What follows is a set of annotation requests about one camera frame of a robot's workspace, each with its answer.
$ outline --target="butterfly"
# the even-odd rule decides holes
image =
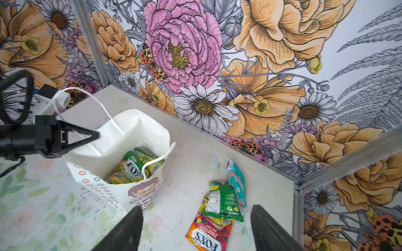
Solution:
[[[240,148],[245,152],[251,152],[255,154],[261,154],[261,150],[258,148],[258,143],[247,140],[247,139],[232,139],[229,141],[229,144]]]
[[[154,59],[152,57],[151,49],[148,47],[146,43],[142,45],[142,51],[140,53],[141,60],[144,64],[148,65],[148,71],[152,73],[152,76],[155,80],[162,81],[165,80],[168,76],[166,73],[160,69]]]

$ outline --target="pink rose print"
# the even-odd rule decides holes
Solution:
[[[222,35],[216,18],[200,0],[159,0],[144,8],[145,43],[166,73],[166,86],[213,85],[221,65]]]

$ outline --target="bag handle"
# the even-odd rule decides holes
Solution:
[[[147,163],[145,163],[145,164],[142,166],[141,172],[142,172],[142,176],[144,177],[144,180],[147,180],[147,176],[146,176],[146,174],[145,174],[145,168],[146,168],[147,166],[151,165],[151,164],[154,164],[154,163],[156,163],[156,162],[158,162],[158,161],[161,161],[161,160],[163,160],[163,159],[166,159],[167,156],[173,151],[173,149],[174,149],[175,146],[176,146],[176,142],[173,142],[173,143],[170,145],[170,148],[169,148],[169,150],[168,150],[168,152],[167,152],[166,154],[164,154],[164,155],[162,155],[162,156],[160,156],[159,158],[156,158],[156,159],[154,159],[154,160],[148,161]]]
[[[60,94],[62,92],[68,91],[68,90],[79,90],[83,93],[85,93],[86,95],[92,97],[93,99],[95,99],[95,101],[100,104],[100,106],[103,108],[103,110],[105,111],[105,113],[107,114],[107,116],[112,120],[112,124],[119,130],[119,132],[121,132],[122,135],[126,134],[126,132],[117,124],[117,122],[115,121],[115,119],[109,114],[109,112],[106,110],[105,106],[96,98],[94,97],[91,93],[87,92],[86,90],[80,89],[78,87],[67,87],[66,89],[60,90],[59,92],[57,92],[51,99],[51,102],[53,103],[53,108],[56,111],[57,115],[59,115],[59,117],[65,121],[65,119],[63,118],[63,116],[61,115],[61,113],[59,112],[59,110],[57,109],[57,105],[56,105],[56,100],[57,98],[60,96]],[[80,134],[79,132],[76,132],[79,136],[81,136],[83,139],[85,139],[85,137]],[[92,144],[92,143],[88,143],[92,149],[99,155],[101,156],[102,153]]]

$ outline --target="table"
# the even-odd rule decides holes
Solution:
[[[177,117],[173,117],[115,86],[108,86],[97,92],[95,96],[104,104],[112,116],[133,108],[146,113],[169,131],[171,142],[177,142],[175,150],[169,156],[168,161],[165,164],[169,165],[170,171],[168,176],[151,204],[143,211],[144,225],[139,250],[196,250],[185,239],[185,235],[194,220],[202,202],[203,195],[208,192],[208,181],[225,179],[218,170],[212,171],[208,168],[211,163],[211,153],[217,155],[222,165],[225,165],[227,157],[231,156],[244,173],[247,186],[247,203],[249,205],[245,208],[246,227],[251,227],[251,206],[253,204],[260,204],[289,234],[291,233],[293,181],[253,161],[247,156],[239,153],[237,150],[228,147],[224,142],[209,135],[201,129],[198,129]],[[103,109],[91,98],[83,100],[76,106],[64,112],[63,117],[67,122],[92,130],[96,130],[109,120]],[[94,196],[92,197],[90,195],[91,192],[75,183],[74,179],[68,175],[68,168],[63,164],[61,159],[52,161],[56,161],[58,163],[57,167],[60,169],[60,174],[57,173],[54,175],[62,175],[65,178],[65,184],[63,183],[62,188],[57,188],[60,187],[60,184],[48,184],[47,187],[50,188],[52,194],[48,194],[47,191],[40,196],[43,196],[43,200],[49,201],[49,199],[52,200],[52,196],[55,196],[54,194],[60,192],[58,199],[53,198],[54,201],[57,200],[58,206],[57,215],[54,216],[55,222],[58,224],[64,222],[63,236],[71,235],[73,237],[70,239],[66,237],[63,239],[61,237],[60,239],[62,240],[59,239],[58,242],[52,241],[51,245],[48,244],[48,240],[49,238],[52,239],[53,236],[51,235],[49,237],[48,234],[38,235],[27,232],[24,239],[25,241],[29,241],[29,236],[34,236],[36,239],[36,245],[39,245],[39,247],[42,247],[40,246],[40,243],[42,243],[44,247],[50,247],[60,243],[62,246],[61,250],[89,250],[91,245],[93,246],[96,241],[99,241],[99,239],[105,235],[107,231],[109,231],[111,227],[113,227],[117,221],[123,217],[123,215],[116,210],[113,210],[112,207],[109,207],[109,205],[102,200],[98,200],[96,203],[88,202],[88,205],[81,206],[79,210],[77,208],[80,205],[77,204],[75,210],[79,213],[79,218],[82,217],[82,220],[84,220],[88,225],[88,227],[79,228],[87,230],[85,232],[86,239],[81,237],[78,238],[81,243],[78,245],[73,234],[73,230],[75,230],[73,225],[77,225],[78,221],[74,221],[71,225],[70,221],[67,220],[67,217],[66,220],[63,217],[59,217],[61,214],[60,210],[63,210],[63,206],[68,205],[68,211],[71,213],[73,204],[78,203],[77,200],[80,198],[81,194],[84,194],[83,196],[85,198],[93,198],[86,200],[97,200],[97,198]],[[18,176],[18,173],[19,171],[17,169],[11,174],[16,177]],[[4,181],[4,178],[6,177],[0,179],[0,184]],[[41,183],[47,182],[43,180],[42,177],[39,179],[39,182]],[[71,193],[76,197],[76,199],[73,204],[70,205],[68,196]],[[13,200],[13,198],[7,196],[7,198],[2,201],[0,200],[0,203],[6,204],[9,203],[9,200]],[[101,226],[101,228],[97,229],[97,227],[94,227],[91,224]],[[251,248],[245,248],[242,243],[241,234],[234,231],[229,239],[228,250],[255,250],[254,240],[252,239]]]

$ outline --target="orange flower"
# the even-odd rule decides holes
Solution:
[[[241,0],[242,30],[236,50],[257,56],[277,73],[295,67],[293,59],[315,58],[356,0]]]
[[[111,18],[105,11],[93,11],[91,21],[106,63],[112,62],[121,73],[139,71],[138,61],[135,58],[135,46],[130,42],[116,18]],[[81,35],[76,41],[78,48],[91,58],[84,37]]]
[[[54,23],[46,21],[41,9],[33,2],[24,3],[17,12],[15,6],[0,9],[0,73],[23,67],[34,75],[35,86],[48,84],[62,88],[68,60],[66,51],[50,35],[54,30],[63,34]]]
[[[289,151],[303,157],[304,163],[319,162],[322,165],[342,158],[377,138],[383,129],[364,128],[351,123],[333,121],[317,124],[318,133],[300,132],[293,137]],[[367,166],[333,182],[339,202],[350,212],[369,210],[369,204],[385,205],[391,202],[394,190],[402,180],[402,154]]]
[[[234,59],[221,72],[222,75],[232,72],[235,76],[242,75],[244,70],[248,70],[248,74],[268,73],[268,69],[263,69],[260,62],[253,65],[240,59]],[[299,113],[296,104],[300,97],[305,96],[303,88],[299,90],[299,86],[284,87],[286,82],[277,77],[268,81],[267,75],[231,77],[230,81],[240,86],[233,86],[238,95],[232,100],[224,99],[223,104],[239,109],[240,113],[237,114],[238,121],[229,121],[233,126],[229,127],[228,136],[255,138],[257,135],[265,135],[267,126],[271,133],[275,133],[288,109],[293,111],[291,122],[296,120]]]
[[[304,221],[303,237],[305,251],[350,251],[349,241],[336,237],[342,231],[342,226],[326,226],[328,214],[307,213],[309,217]]]
[[[141,98],[151,102],[167,112],[170,112],[173,115],[176,115],[176,109],[174,108],[169,95],[165,91],[161,90],[155,81],[152,81],[151,86],[146,81],[145,86],[146,89],[141,86],[141,91],[139,92],[139,96]]]

